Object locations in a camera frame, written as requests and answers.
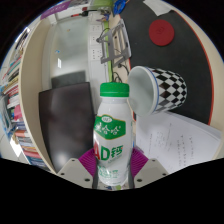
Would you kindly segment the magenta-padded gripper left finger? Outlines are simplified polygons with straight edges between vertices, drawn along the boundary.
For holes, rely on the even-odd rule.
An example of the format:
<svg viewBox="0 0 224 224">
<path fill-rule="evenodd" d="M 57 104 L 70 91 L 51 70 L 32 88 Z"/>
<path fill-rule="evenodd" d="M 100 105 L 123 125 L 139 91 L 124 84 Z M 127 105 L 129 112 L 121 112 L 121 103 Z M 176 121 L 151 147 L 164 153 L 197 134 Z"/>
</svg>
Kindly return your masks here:
<svg viewBox="0 0 224 224">
<path fill-rule="evenodd" d="M 80 158 L 71 158 L 57 175 L 81 187 L 96 189 L 98 176 L 94 149 L 88 150 Z"/>
</svg>

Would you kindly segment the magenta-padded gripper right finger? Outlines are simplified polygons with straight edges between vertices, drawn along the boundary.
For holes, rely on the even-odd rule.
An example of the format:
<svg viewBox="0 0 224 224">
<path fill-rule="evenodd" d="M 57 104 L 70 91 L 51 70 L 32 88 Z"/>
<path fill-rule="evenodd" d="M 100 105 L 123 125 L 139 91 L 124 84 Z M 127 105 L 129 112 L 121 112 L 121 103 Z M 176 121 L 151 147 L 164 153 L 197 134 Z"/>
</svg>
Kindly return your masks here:
<svg viewBox="0 0 224 224">
<path fill-rule="evenodd" d="M 133 148 L 128 174 L 130 189 L 146 186 L 167 175 L 168 171 L 157 159 L 148 159 L 139 148 Z"/>
</svg>

